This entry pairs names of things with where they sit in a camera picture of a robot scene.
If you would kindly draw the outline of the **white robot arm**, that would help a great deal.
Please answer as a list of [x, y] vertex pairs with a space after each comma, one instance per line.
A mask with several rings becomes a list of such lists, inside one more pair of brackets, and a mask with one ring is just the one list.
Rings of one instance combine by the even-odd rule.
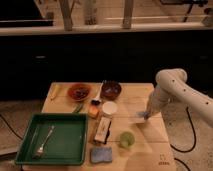
[[184, 69], [163, 69], [155, 76], [156, 87], [150, 93], [147, 103], [147, 117], [159, 113], [171, 97], [191, 107], [213, 128], [213, 98], [191, 88], [186, 84], [187, 73]]

